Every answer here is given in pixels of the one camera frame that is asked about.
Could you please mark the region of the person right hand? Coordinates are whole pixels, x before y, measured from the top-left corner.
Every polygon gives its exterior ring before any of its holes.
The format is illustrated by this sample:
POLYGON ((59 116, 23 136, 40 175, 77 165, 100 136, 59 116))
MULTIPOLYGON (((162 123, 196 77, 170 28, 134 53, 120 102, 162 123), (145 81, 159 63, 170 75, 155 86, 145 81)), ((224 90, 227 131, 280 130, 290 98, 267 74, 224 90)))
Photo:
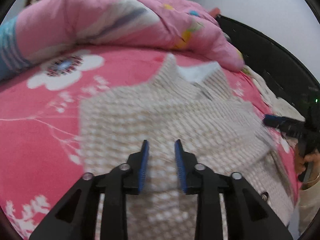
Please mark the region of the person right hand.
POLYGON ((315 185, 319 181, 319 151, 317 148, 313 150, 312 153, 307 154, 305 157, 300 155, 299 146, 295 146, 295 172, 297 175, 301 175, 304 171, 306 171, 308 167, 311 168, 310 175, 303 183, 311 187, 315 185))

